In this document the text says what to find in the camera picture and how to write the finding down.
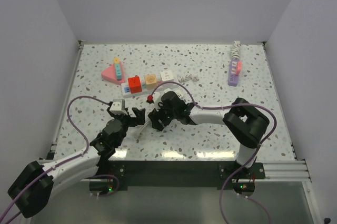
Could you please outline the white cube socket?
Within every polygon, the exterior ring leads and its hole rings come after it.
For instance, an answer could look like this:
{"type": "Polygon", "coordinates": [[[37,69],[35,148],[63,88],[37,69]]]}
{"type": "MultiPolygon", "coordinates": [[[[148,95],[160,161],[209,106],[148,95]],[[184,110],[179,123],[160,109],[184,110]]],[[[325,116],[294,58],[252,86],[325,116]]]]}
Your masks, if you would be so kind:
{"type": "Polygon", "coordinates": [[[171,70],[165,70],[160,72],[162,83],[171,84],[174,81],[174,74],[171,70]]]}

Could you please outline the white usb power strip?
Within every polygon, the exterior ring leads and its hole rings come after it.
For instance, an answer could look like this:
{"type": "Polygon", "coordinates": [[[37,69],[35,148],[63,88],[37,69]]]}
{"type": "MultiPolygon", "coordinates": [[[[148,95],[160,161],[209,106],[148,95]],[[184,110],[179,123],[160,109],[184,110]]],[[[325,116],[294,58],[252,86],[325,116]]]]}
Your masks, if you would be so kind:
{"type": "Polygon", "coordinates": [[[153,94],[153,100],[155,104],[155,109],[160,109],[160,103],[164,102],[174,102],[183,99],[183,93],[180,89],[165,89],[164,91],[155,92],[153,94]]]}

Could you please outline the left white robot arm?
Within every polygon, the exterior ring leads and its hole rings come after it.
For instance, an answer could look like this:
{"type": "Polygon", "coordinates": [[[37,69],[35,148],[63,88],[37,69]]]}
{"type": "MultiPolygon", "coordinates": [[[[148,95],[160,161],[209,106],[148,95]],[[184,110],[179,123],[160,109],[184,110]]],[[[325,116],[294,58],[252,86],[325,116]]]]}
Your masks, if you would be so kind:
{"type": "Polygon", "coordinates": [[[53,194],[91,176],[105,177],[107,161],[121,146],[129,127],[145,123],[145,109],[110,113],[110,120],[97,137],[80,151],[57,161],[40,164],[30,162],[8,189],[8,195],[24,218],[39,213],[53,194]]]}

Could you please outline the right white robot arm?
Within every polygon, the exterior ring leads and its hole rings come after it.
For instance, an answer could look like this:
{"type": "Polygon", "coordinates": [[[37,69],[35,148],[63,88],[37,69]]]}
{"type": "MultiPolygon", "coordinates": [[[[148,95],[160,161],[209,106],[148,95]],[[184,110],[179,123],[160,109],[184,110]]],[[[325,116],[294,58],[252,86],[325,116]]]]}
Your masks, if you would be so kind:
{"type": "Polygon", "coordinates": [[[147,102],[155,108],[148,117],[152,127],[162,131],[171,121],[184,125],[225,125],[240,143],[234,171],[240,178],[247,178],[253,172],[253,163],[260,141],[265,134],[269,119],[243,98],[237,98],[229,108],[199,107],[186,103],[174,91],[148,96],[147,102]]]}

